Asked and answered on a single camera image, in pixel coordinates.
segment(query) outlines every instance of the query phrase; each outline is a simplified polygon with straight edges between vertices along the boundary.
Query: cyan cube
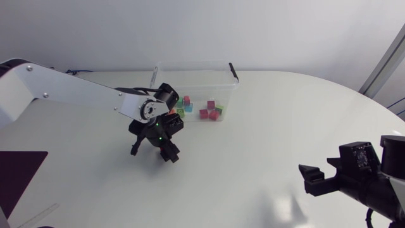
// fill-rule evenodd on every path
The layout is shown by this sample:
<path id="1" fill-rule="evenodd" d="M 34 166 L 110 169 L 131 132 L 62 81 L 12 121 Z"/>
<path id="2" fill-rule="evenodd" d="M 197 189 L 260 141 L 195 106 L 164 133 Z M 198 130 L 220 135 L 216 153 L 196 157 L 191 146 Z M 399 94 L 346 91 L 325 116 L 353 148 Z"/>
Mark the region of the cyan cube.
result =
<path id="1" fill-rule="evenodd" d="M 192 112 L 192 103 L 190 103 L 188 106 L 184 106 L 184 110 L 186 112 Z"/>

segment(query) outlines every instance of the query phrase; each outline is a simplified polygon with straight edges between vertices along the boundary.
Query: white wall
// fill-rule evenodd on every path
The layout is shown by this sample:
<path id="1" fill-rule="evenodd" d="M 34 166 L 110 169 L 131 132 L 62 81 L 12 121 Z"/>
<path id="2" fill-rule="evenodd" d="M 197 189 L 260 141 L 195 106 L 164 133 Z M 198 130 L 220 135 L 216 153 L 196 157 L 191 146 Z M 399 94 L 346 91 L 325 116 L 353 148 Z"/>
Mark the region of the white wall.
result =
<path id="1" fill-rule="evenodd" d="M 405 98 L 405 60 L 397 67 L 389 80 L 375 95 L 374 100 L 384 107 L 394 104 L 396 101 Z M 405 100 L 395 104 L 389 108 L 393 113 L 397 114 L 405 110 Z M 405 120 L 405 112 L 399 115 Z"/>
<path id="2" fill-rule="evenodd" d="M 59 70 L 145 70 L 224 59 L 358 90 L 405 23 L 405 1 L 5 0 L 0 60 Z"/>

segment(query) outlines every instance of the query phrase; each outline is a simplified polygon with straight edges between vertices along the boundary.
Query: white robotic arm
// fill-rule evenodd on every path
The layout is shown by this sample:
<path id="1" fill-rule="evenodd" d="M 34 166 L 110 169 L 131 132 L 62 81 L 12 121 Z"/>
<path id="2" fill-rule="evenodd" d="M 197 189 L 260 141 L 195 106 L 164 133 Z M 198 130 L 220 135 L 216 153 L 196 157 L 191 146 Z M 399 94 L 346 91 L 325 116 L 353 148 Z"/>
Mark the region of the white robotic arm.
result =
<path id="1" fill-rule="evenodd" d="M 169 112 L 154 96 L 119 91 L 24 60 L 0 67 L 0 128 L 14 122 L 35 98 L 115 110 L 144 124 Z"/>
<path id="2" fill-rule="evenodd" d="M 180 151 L 171 136 L 183 129 L 178 114 L 169 115 L 179 96 L 163 83 L 159 89 L 116 88 L 89 82 L 25 60 L 0 64 L 0 128 L 14 122 L 35 98 L 115 110 L 134 121 L 129 131 L 137 136 L 131 155 L 136 155 L 140 142 L 148 139 L 161 148 L 167 162 L 178 160 Z"/>

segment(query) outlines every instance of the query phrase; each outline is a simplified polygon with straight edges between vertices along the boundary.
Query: black cable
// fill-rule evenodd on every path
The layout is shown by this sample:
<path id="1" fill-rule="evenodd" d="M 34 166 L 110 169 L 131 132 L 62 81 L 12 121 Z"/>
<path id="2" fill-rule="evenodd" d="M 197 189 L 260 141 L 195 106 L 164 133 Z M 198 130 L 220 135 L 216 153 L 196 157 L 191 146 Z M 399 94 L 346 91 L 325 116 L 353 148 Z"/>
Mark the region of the black cable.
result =
<path id="1" fill-rule="evenodd" d="M 399 114 L 403 113 L 404 111 L 405 111 L 405 110 L 400 111 L 399 113 L 397 113 L 397 115 L 399 115 Z"/>
<path id="2" fill-rule="evenodd" d="M 373 224 L 371 223 L 371 215 L 373 214 L 374 210 L 369 208 L 366 215 L 366 223 L 367 228 L 373 228 Z"/>
<path id="3" fill-rule="evenodd" d="M 135 91 L 142 91 L 142 92 L 146 93 L 147 95 L 149 95 L 148 92 L 162 91 L 162 89 L 150 89 L 150 88 L 141 88 L 141 87 L 135 87 L 135 88 L 132 88 L 132 89 L 135 90 Z"/>
<path id="4" fill-rule="evenodd" d="M 395 102 L 394 104 L 388 106 L 387 108 L 391 108 L 392 106 L 394 106 L 394 105 L 396 105 L 397 103 L 401 102 L 403 99 L 405 99 L 405 98 L 400 99 L 399 101 L 397 101 L 397 102 Z"/>
<path id="5" fill-rule="evenodd" d="M 72 75 L 76 75 L 79 72 L 94 72 L 92 70 L 67 70 L 65 73 L 72 73 Z"/>
<path id="6" fill-rule="evenodd" d="M 9 70 L 9 69 L 10 69 L 9 66 L 3 65 L 3 64 L 0 64 L 0 68 L 6 69 L 6 70 Z"/>

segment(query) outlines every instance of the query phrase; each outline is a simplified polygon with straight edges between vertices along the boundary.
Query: colored block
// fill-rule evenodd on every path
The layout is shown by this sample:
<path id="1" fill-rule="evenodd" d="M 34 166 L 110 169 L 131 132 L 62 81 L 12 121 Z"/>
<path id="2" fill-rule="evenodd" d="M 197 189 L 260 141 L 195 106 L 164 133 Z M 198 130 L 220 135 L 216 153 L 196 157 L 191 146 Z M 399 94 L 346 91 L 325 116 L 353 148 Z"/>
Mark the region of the colored block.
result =
<path id="1" fill-rule="evenodd" d="M 218 117 L 220 117 L 220 113 L 218 111 L 213 110 L 210 114 L 209 114 L 209 118 L 212 120 L 217 120 Z"/>
<path id="2" fill-rule="evenodd" d="M 207 101 L 207 107 L 208 107 L 208 109 L 214 109 L 215 101 Z"/>
<path id="3" fill-rule="evenodd" d="M 223 106 L 221 106 L 221 105 L 216 105 L 216 106 L 215 106 L 215 111 L 219 112 L 220 115 L 222 115 Z"/>
<path id="4" fill-rule="evenodd" d="M 183 98 L 179 98 L 177 101 L 177 108 L 183 108 Z"/>
<path id="5" fill-rule="evenodd" d="M 208 110 L 200 110 L 200 118 L 201 119 L 208 118 Z"/>
<path id="6" fill-rule="evenodd" d="M 192 103 L 189 104 L 188 106 L 184 106 L 184 110 L 187 112 L 192 112 Z"/>
<path id="7" fill-rule="evenodd" d="M 184 106 L 190 105 L 190 97 L 189 96 L 184 96 L 183 103 L 184 103 Z"/>
<path id="8" fill-rule="evenodd" d="M 182 109 L 182 108 L 177 108 L 177 114 L 179 114 L 180 115 L 180 117 L 184 117 L 184 109 Z"/>

